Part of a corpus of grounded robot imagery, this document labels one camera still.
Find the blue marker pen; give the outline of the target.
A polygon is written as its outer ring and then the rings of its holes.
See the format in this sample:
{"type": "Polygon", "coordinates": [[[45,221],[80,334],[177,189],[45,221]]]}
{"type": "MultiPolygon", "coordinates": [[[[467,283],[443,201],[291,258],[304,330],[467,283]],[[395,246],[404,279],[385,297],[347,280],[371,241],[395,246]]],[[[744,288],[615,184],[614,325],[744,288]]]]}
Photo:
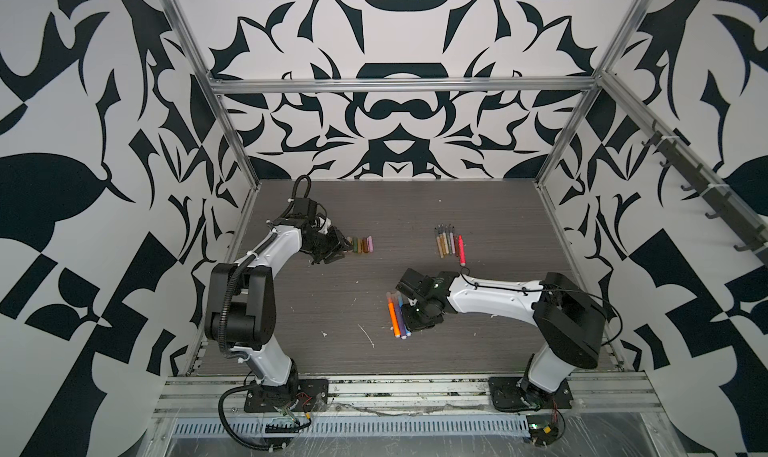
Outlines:
{"type": "Polygon", "coordinates": [[[402,334],[402,339],[407,339],[411,336],[411,331],[407,326],[404,313],[404,299],[400,292],[397,292],[397,312],[399,315],[399,326],[402,334]]]}

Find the brown marker pen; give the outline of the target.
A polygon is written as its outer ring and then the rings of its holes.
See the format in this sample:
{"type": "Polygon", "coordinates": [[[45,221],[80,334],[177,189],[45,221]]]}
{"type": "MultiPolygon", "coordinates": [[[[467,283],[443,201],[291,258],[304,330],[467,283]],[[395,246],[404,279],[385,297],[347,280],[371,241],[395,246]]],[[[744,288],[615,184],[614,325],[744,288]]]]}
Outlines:
{"type": "Polygon", "coordinates": [[[451,251],[450,251],[450,245],[449,245],[448,240],[447,240],[445,228],[443,226],[439,226],[439,227],[440,227],[441,233],[442,233],[445,256],[448,256],[451,253],[451,251]]]}

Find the gold ochre marker pen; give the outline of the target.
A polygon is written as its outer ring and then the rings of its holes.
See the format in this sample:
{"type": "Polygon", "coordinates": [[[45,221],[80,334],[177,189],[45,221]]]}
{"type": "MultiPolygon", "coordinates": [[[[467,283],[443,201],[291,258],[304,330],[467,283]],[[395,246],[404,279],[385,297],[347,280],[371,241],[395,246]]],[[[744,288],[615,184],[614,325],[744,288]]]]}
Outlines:
{"type": "Polygon", "coordinates": [[[439,226],[435,227],[434,232],[435,232],[435,239],[436,239],[436,244],[438,248],[438,253],[440,258],[443,259],[445,257],[445,251],[444,251],[443,238],[442,238],[440,227],[439,226]]]}

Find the pink red marker pen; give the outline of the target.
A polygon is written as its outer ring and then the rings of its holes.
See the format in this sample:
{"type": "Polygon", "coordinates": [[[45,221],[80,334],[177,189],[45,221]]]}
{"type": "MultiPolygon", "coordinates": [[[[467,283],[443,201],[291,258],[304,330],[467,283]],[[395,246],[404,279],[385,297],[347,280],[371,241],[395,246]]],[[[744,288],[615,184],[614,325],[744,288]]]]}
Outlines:
{"type": "Polygon", "coordinates": [[[456,249],[458,253],[459,264],[461,267],[465,267],[467,265],[467,259],[466,259],[464,239],[462,235],[459,235],[456,239],[456,249]]]}

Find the olive tan marker pen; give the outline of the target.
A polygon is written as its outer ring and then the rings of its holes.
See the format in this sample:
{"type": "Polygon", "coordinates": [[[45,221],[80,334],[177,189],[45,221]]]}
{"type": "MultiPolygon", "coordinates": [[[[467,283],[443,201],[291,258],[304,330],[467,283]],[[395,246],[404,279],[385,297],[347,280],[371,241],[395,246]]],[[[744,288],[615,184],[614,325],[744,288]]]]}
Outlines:
{"type": "Polygon", "coordinates": [[[446,256],[454,255],[455,254],[454,241],[453,241],[453,236],[451,234],[450,226],[443,225],[441,233],[442,233],[442,239],[444,241],[445,255],[446,256]]]}

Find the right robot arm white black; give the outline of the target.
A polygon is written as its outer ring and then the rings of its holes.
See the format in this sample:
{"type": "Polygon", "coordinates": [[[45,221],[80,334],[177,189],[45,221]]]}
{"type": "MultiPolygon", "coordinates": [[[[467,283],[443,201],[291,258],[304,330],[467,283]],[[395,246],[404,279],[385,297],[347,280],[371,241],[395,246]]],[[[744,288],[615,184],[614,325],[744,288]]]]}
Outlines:
{"type": "Polygon", "coordinates": [[[435,327],[447,314],[487,314],[537,328],[544,344],[517,385],[522,393],[551,396],[573,371],[598,367],[606,310],[561,273],[512,282],[480,279],[466,267],[435,277],[409,268],[396,290],[404,298],[404,324],[412,332],[435,327]]]}

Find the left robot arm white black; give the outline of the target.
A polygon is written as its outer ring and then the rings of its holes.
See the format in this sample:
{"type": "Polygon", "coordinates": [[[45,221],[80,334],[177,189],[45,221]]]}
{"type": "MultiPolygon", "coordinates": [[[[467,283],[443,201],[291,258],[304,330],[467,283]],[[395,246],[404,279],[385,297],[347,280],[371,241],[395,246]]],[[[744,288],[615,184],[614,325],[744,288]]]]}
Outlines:
{"type": "Polygon", "coordinates": [[[212,270],[205,336],[217,344],[223,357],[246,365],[263,388],[295,393],[296,364],[275,336],[275,278],[298,253],[308,255],[312,264],[330,264],[342,259],[348,249],[349,242],[322,204],[309,197],[292,198],[255,248],[212,270]]]}

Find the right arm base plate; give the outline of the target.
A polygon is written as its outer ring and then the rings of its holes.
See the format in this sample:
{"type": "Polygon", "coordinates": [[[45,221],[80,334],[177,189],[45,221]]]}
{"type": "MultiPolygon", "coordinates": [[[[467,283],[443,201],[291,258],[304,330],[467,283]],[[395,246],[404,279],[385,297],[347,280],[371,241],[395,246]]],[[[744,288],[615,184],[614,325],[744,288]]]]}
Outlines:
{"type": "Polygon", "coordinates": [[[524,377],[490,377],[490,401],[499,412],[518,413],[572,408],[572,392],[567,381],[554,393],[530,384],[524,377]]]}

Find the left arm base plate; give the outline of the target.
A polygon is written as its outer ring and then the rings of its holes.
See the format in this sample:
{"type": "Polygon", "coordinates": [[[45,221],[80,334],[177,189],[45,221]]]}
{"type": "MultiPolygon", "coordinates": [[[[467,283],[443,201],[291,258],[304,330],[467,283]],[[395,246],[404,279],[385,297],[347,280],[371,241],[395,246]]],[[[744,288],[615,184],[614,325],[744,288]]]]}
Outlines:
{"type": "Polygon", "coordinates": [[[327,379],[301,378],[279,387],[252,381],[247,384],[244,411],[266,413],[285,408],[301,413],[311,412],[325,407],[328,393],[327,379]]]}

